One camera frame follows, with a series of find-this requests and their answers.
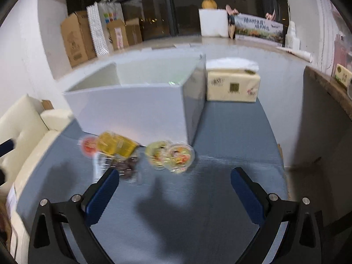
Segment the blue grey table mat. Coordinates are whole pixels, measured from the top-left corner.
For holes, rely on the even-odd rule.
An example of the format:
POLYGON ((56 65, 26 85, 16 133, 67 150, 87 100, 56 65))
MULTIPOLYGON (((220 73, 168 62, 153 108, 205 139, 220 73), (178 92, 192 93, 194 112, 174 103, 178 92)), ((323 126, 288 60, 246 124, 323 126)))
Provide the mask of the blue grey table mat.
POLYGON ((121 181, 92 230, 115 263, 235 263, 257 231, 230 183, 241 167, 268 193, 288 198, 283 162, 260 102, 207 102, 192 166, 150 165, 121 181))

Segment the orange yellow jelly cup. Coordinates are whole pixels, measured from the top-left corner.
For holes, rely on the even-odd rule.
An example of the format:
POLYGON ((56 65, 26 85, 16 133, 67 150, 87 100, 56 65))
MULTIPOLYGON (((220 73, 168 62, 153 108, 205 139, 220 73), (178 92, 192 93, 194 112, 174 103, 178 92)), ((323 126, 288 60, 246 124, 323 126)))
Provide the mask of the orange yellow jelly cup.
POLYGON ((114 155, 119 142, 119 135, 113 132, 103 132, 97 138, 97 150, 106 155, 114 155))

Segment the amber jelly cup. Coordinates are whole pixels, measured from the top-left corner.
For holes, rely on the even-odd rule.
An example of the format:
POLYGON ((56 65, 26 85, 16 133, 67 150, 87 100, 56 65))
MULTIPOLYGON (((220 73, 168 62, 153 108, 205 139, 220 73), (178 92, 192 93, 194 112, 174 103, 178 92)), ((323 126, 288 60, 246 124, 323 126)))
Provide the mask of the amber jelly cup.
POLYGON ((139 146, 140 146, 139 143, 129 138, 121 135, 117 135, 115 155, 118 155, 123 159, 127 159, 129 156, 132 155, 135 149, 139 146))

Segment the pale yellow jelly cup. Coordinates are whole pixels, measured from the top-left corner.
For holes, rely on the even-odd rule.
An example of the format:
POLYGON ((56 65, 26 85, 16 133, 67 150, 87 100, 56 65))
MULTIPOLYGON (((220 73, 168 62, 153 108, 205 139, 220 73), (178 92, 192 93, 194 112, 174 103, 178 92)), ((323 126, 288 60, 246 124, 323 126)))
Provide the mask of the pale yellow jelly cup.
POLYGON ((171 143, 169 141, 156 141, 146 146, 144 154, 149 164, 156 170, 163 170, 164 158, 171 143))

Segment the cartoon lid jelly cup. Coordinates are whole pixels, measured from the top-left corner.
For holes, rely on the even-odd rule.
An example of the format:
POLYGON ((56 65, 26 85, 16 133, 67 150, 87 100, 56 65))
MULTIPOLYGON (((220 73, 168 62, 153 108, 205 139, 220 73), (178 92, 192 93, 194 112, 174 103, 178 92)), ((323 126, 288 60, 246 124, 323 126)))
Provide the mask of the cartoon lid jelly cup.
POLYGON ((192 165, 194 159, 193 147, 178 142, 167 148, 163 157, 163 165, 172 173, 183 173, 192 165))

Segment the white cardboard storage box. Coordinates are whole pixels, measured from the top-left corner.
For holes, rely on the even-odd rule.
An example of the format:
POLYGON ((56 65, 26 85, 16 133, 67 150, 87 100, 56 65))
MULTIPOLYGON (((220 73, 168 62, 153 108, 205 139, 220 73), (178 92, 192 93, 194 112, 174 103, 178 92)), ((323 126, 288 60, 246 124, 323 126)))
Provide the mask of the white cardboard storage box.
POLYGON ((206 56, 173 51, 111 61, 63 95, 88 134, 113 132, 143 146, 192 144, 206 99, 206 56))

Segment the yellow tissue paper pack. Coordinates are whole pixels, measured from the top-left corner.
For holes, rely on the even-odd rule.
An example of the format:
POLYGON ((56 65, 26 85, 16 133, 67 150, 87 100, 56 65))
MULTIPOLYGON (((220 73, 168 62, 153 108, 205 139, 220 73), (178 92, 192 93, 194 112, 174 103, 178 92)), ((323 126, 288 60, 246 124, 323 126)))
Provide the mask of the yellow tissue paper pack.
POLYGON ((206 62, 207 100, 254 103, 260 88, 257 62, 226 57, 206 62))

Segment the tall brown cardboard box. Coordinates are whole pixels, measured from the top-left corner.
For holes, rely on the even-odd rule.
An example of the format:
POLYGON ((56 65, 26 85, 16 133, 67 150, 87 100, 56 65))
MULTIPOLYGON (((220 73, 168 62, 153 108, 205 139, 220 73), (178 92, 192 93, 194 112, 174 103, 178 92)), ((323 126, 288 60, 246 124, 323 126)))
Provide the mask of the tall brown cardboard box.
POLYGON ((71 67, 96 58, 86 10, 71 13, 60 26, 71 67))

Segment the wooden side shelf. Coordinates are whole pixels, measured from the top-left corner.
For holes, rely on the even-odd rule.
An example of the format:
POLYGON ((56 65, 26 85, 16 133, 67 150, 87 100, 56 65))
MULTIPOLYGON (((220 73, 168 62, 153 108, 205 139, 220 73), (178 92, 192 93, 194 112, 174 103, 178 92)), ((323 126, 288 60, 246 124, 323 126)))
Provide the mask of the wooden side shelf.
POLYGON ((316 81, 340 105, 349 119, 352 119, 352 102, 346 89, 333 77, 321 73, 313 67, 306 66, 304 74, 316 81))

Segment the green white small box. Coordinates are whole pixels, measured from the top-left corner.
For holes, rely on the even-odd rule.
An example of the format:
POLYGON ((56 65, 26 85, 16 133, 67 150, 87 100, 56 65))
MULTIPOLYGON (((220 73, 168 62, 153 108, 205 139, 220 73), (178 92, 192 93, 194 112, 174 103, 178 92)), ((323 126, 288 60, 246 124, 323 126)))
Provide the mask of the green white small box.
POLYGON ((352 73, 344 66, 337 64, 337 67, 335 70, 335 79, 344 88, 348 88, 352 79, 352 73))

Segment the rolled white paper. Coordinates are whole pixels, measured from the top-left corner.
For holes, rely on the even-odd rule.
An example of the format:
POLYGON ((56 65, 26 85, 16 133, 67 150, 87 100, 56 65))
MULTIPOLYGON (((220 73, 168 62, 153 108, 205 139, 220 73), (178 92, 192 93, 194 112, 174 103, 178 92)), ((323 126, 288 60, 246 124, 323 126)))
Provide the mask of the rolled white paper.
POLYGON ((311 53, 307 52, 307 51, 303 51, 300 49, 291 49, 291 48, 286 48, 286 47, 282 47, 282 46, 278 46, 277 47, 278 50, 284 51, 286 53, 290 53, 300 59, 303 59, 306 62, 312 63, 313 62, 313 56, 311 53))

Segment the open small cardboard box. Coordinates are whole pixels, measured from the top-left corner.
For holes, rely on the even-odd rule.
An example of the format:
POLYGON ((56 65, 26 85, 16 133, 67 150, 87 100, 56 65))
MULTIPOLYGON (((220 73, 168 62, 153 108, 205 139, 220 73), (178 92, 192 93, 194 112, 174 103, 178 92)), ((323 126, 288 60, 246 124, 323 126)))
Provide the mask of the open small cardboard box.
POLYGON ((114 50, 122 50, 129 46, 142 43, 139 18, 123 22, 121 19, 107 24, 114 50))

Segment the white plastic bottle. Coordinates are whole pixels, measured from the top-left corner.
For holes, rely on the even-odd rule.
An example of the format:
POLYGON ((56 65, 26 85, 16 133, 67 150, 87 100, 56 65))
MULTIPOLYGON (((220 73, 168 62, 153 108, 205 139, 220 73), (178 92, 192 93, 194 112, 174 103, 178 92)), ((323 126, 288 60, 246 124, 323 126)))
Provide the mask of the white plastic bottle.
POLYGON ((285 48, 290 48, 294 50, 299 50, 300 40, 297 37, 295 23, 293 21, 289 22, 288 30, 285 36, 285 48))

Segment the white foam box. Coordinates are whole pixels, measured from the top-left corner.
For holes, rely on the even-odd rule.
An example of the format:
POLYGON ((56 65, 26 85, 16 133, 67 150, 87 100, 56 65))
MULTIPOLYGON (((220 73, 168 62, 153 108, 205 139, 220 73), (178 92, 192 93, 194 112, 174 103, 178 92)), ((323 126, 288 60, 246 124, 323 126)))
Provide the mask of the white foam box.
POLYGON ((204 37, 228 38, 227 11, 222 9, 199 9, 200 31, 204 37))

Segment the yellow pomelo fruit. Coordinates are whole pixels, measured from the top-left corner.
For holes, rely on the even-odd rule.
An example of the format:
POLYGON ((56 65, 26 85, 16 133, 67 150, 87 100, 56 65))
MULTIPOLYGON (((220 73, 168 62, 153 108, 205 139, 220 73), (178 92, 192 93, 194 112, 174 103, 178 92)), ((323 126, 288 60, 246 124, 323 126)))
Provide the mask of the yellow pomelo fruit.
POLYGON ((214 0, 203 0, 202 1, 202 8, 216 10, 218 8, 218 6, 214 0))

